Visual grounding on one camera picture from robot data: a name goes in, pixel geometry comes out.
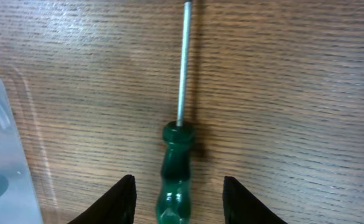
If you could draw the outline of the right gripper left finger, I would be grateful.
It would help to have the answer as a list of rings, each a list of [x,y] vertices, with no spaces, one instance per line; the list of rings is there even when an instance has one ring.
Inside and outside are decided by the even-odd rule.
[[[133,224],[136,199],[135,177],[125,175],[68,224]]]

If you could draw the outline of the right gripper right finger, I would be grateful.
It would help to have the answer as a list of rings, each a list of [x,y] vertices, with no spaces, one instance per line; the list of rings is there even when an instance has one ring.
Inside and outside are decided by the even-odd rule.
[[[223,182],[226,224],[287,224],[232,176]]]

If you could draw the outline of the green handled screwdriver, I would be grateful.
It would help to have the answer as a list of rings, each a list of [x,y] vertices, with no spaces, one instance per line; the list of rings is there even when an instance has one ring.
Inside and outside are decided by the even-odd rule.
[[[166,153],[161,168],[161,191],[156,203],[159,224],[187,224],[190,222],[190,148],[195,141],[195,128],[184,120],[192,1],[184,1],[182,49],[180,56],[177,117],[164,126],[162,137]]]

